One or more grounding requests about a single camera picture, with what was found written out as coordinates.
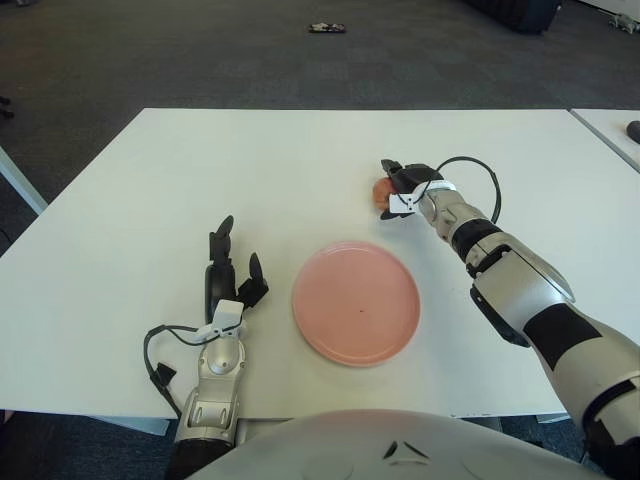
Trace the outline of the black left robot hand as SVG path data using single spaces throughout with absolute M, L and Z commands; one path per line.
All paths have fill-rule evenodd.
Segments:
M 238 336 L 244 312 L 255 307 L 269 291 L 256 253 L 250 256 L 249 278 L 236 286 L 235 268 L 230 257 L 233 224 L 233 216 L 228 215 L 218 229 L 209 234 L 211 263 L 205 270 L 206 324 L 197 333 L 203 341 Z

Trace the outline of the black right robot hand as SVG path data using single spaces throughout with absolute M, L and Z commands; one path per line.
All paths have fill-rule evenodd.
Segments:
M 406 218 L 410 213 L 392 213 L 390 211 L 390 196 L 395 194 L 411 194 L 417 186 L 427 180 L 442 180 L 443 177 L 433 168 L 424 164 L 409 164 L 402 166 L 390 159 L 381 161 L 386 174 L 373 187 L 373 200 L 376 208 L 381 211 L 381 220 Z

